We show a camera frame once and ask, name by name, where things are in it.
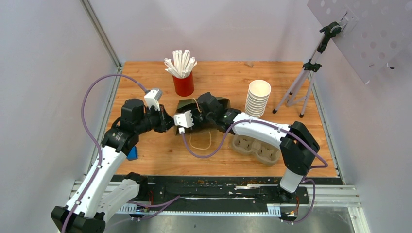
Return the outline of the green paper bag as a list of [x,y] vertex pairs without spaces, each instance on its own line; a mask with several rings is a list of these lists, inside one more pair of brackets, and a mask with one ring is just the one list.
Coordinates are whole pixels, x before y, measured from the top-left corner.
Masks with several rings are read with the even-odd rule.
[[[212,123],[206,119],[206,114],[203,113],[200,103],[196,98],[180,100],[177,105],[173,120],[175,123],[175,134],[180,134],[184,131],[189,137],[187,142],[190,147],[196,150],[207,150],[212,145],[211,131],[215,129]],[[207,147],[196,147],[192,144],[193,134],[209,135]]]

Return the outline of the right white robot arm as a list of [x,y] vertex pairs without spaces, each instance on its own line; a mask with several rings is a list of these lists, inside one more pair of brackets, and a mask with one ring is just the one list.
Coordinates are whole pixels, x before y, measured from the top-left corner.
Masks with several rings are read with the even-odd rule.
[[296,189],[320,150],[318,142],[302,122],[288,125],[258,119],[224,105],[209,92],[200,95],[189,110],[194,129],[212,126],[225,134],[248,136],[280,150],[286,171],[277,195],[286,203],[296,198]]

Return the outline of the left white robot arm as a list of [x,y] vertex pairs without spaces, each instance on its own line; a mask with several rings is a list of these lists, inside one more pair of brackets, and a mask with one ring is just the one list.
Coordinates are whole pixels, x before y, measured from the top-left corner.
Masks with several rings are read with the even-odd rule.
[[107,221],[131,199],[148,197],[148,179],[134,172],[106,197],[103,193],[115,171],[139,141],[151,130],[167,132],[174,125],[164,105],[148,106],[140,99],[126,100],[121,116],[98,144],[99,154],[80,188],[65,206],[55,206],[51,218],[62,233],[102,233]]

